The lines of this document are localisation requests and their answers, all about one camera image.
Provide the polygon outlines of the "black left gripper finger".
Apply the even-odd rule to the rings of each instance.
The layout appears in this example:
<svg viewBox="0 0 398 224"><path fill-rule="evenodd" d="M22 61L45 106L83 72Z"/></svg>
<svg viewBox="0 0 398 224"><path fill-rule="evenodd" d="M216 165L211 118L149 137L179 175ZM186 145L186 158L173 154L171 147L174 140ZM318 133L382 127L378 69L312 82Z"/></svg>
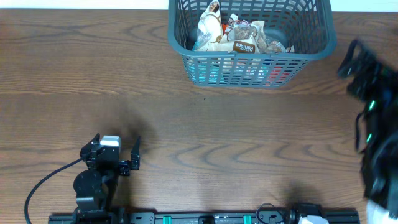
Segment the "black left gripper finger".
<svg viewBox="0 0 398 224"><path fill-rule="evenodd" d="M90 156L93 148L95 148L100 143L100 134L97 133L92 140L85 144L80 150L80 158L86 159Z"/></svg>
<svg viewBox="0 0 398 224"><path fill-rule="evenodd" d="M139 170L140 168L140 143L141 137L139 136L131 150L131 170Z"/></svg>

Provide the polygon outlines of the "orange cracker sleeve package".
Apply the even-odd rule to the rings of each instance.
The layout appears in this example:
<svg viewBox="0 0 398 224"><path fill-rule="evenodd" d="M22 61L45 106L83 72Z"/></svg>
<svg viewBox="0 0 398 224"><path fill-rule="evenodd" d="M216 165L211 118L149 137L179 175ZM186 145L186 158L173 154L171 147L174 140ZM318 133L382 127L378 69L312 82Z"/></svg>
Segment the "orange cracker sleeve package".
<svg viewBox="0 0 398 224"><path fill-rule="evenodd" d="M249 76L243 76L244 79L244 83L249 83L249 82L253 82L254 84L258 84L262 81L264 81L264 79L266 78L266 85L269 85L271 81L273 81L273 79L276 78L276 76L281 72L282 68L281 67L275 67L273 69L271 69L270 66L270 72L267 75L264 75L262 78L260 77L249 77Z"/></svg>

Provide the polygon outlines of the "teal snack packet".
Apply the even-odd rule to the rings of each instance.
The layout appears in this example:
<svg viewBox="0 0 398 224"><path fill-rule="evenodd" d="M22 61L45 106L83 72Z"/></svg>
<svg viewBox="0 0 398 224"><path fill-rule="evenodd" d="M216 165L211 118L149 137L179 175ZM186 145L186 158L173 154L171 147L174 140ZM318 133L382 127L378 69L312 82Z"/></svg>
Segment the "teal snack packet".
<svg viewBox="0 0 398 224"><path fill-rule="evenodd" d="M215 84L221 68L220 58L186 58L188 78L195 84Z"/></svg>

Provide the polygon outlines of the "beige snack pouch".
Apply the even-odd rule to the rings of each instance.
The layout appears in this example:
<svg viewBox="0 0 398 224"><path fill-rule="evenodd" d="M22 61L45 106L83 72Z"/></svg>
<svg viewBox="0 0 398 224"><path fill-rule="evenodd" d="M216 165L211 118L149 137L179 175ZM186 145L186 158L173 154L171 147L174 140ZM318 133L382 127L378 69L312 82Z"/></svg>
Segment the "beige snack pouch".
<svg viewBox="0 0 398 224"><path fill-rule="evenodd" d="M215 51L223 37L220 3L213 0L202 13L197 26L197 40L193 51Z"/></svg>
<svg viewBox="0 0 398 224"><path fill-rule="evenodd" d="M263 54L266 52L264 21L238 19L230 15L224 36L216 46L216 51Z"/></svg>
<svg viewBox="0 0 398 224"><path fill-rule="evenodd" d="M264 21L252 22L257 29L255 37L259 52L262 54L294 53L295 47L285 47L279 40L270 37L264 32Z"/></svg>

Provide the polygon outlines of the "multicolour tissue pack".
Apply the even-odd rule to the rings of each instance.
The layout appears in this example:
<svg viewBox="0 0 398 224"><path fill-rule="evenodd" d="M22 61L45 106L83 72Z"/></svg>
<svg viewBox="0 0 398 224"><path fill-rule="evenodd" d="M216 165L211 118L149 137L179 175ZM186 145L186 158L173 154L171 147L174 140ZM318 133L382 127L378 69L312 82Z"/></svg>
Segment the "multicolour tissue pack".
<svg viewBox="0 0 398 224"><path fill-rule="evenodd" d="M262 78L270 72L270 63L261 59L227 59L224 61L221 71L223 74Z"/></svg>

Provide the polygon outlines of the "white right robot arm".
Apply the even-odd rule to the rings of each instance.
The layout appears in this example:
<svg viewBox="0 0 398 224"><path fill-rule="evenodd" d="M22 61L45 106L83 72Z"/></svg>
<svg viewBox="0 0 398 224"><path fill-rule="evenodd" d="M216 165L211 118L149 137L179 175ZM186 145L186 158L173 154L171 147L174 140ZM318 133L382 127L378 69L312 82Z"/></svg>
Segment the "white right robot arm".
<svg viewBox="0 0 398 224"><path fill-rule="evenodd" d="M368 223L397 223L397 71L354 39L338 68L353 77L346 91L364 103L355 120L355 149L368 200Z"/></svg>

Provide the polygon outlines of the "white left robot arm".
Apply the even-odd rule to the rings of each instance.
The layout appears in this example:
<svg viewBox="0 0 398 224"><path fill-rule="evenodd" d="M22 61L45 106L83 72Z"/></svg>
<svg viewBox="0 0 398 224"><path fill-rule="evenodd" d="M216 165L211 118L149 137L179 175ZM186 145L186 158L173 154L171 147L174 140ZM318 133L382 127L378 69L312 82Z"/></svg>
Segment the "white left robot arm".
<svg viewBox="0 0 398 224"><path fill-rule="evenodd" d="M73 182L77 208L72 223L129 223L129 215L123 207L113 207L111 202L119 177L129 177L132 170L139 170L141 139L133 145L129 160L121 160L121 138L99 134L80 151L80 158L87 170L77 175Z"/></svg>

